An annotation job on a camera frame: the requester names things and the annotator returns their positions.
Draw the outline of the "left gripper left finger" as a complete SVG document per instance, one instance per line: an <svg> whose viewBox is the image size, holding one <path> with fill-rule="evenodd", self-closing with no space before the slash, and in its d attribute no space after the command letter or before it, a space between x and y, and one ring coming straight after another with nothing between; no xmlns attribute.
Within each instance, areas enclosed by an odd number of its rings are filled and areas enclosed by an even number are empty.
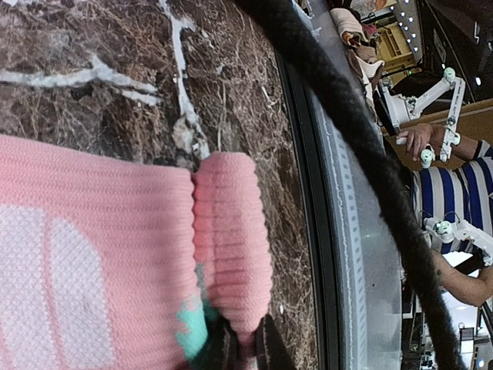
<svg viewBox="0 0 493 370"><path fill-rule="evenodd" d="M198 354L198 369L235 370L239 368L238 340L225 318L207 320L208 337Z"/></svg>

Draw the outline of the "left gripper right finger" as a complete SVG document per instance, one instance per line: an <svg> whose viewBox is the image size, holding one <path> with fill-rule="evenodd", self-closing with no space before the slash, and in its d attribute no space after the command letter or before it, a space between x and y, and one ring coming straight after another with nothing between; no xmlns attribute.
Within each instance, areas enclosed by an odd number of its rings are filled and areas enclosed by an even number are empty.
<svg viewBox="0 0 493 370"><path fill-rule="evenodd" d="M255 355L260 370L296 370L270 314L260 320L256 329Z"/></svg>

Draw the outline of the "pink patterned sock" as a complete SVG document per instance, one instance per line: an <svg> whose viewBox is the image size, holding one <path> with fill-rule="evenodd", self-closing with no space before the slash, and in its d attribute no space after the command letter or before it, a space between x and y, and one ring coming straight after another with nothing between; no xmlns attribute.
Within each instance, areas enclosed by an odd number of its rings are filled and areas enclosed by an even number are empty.
<svg viewBox="0 0 493 370"><path fill-rule="evenodd" d="M3 369L196 369L218 318L257 369L271 279L246 154L191 172L1 138Z"/></svg>

